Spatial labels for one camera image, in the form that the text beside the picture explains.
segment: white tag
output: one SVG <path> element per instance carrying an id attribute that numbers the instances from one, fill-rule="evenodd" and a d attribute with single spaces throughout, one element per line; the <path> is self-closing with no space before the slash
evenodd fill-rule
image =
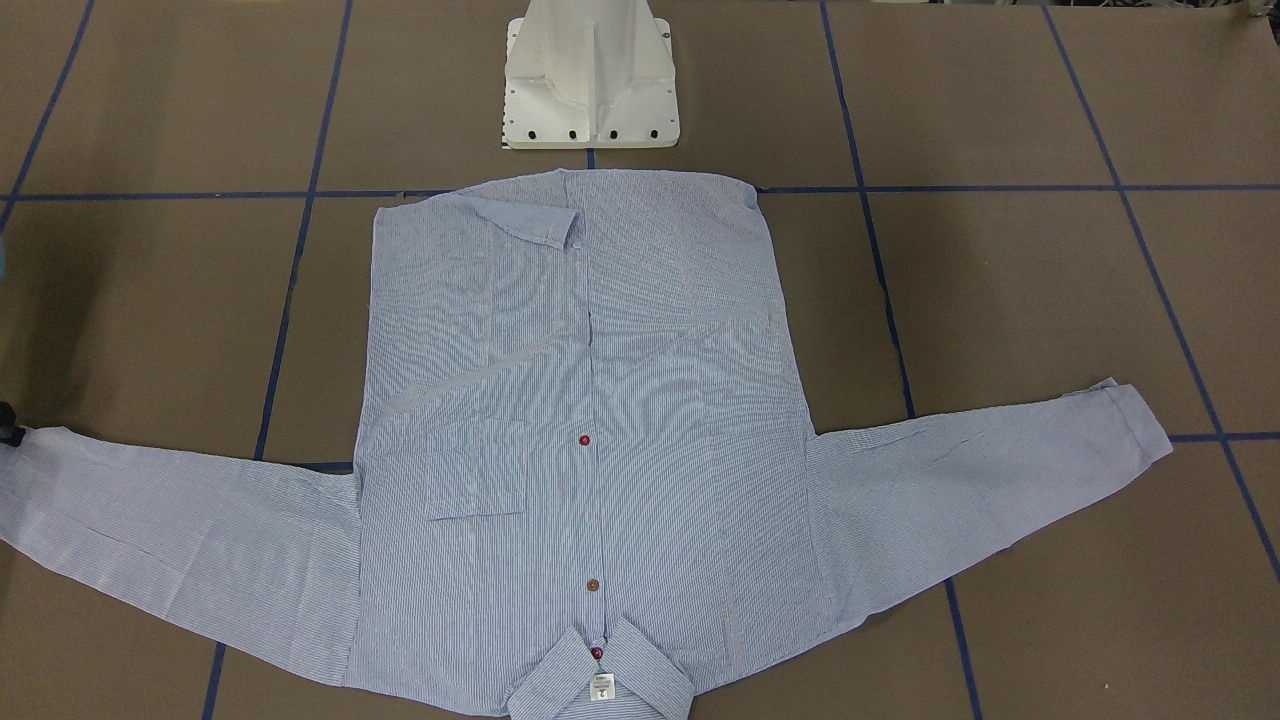
<path id="1" fill-rule="evenodd" d="M 613 673 L 591 676 L 591 700 L 613 700 Z"/>

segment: shirt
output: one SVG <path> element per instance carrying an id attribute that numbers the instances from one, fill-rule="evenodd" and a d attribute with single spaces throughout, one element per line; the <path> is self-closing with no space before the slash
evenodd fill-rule
<path id="1" fill-rule="evenodd" d="M 815 434 L 754 190 L 559 170 L 378 213 L 352 474 L 46 428 L 0 537 L 321 683 L 680 720 L 1170 450 L 1112 380 Z"/>

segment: shirt collar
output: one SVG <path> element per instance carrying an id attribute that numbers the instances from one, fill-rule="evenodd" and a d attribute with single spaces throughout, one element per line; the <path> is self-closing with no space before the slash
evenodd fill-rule
<path id="1" fill-rule="evenodd" d="M 573 224 L 573 218 L 577 217 L 577 210 L 568 208 L 506 202 L 474 195 L 460 195 L 458 197 L 481 218 L 509 234 L 557 250 L 564 249 L 568 229 Z"/>
<path id="2" fill-rule="evenodd" d="M 511 720 L 554 720 L 582 694 L 591 675 L 613 673 L 666 720 L 686 720 L 694 684 L 639 628 L 622 618 L 609 625 L 604 657 L 596 665 L 577 630 L 561 635 L 507 701 Z"/>

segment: shirt pocket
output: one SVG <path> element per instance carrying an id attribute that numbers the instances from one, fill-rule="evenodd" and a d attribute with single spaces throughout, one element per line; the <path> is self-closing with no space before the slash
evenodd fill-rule
<path id="1" fill-rule="evenodd" d="M 421 452 L 402 459 L 417 475 L 428 520 L 525 511 L 524 423 L 476 419 L 442 425 L 426 436 Z"/>

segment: striped fabric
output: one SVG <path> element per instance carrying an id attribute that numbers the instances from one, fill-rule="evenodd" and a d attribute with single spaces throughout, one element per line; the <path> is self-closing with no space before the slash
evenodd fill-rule
<path id="1" fill-rule="evenodd" d="M 1110 380 L 814 434 L 728 178 L 561 170 L 384 209 L 372 266 L 352 475 L 35 430 L 0 448 L 0 537 L 323 683 L 680 720 L 1171 451 Z"/>

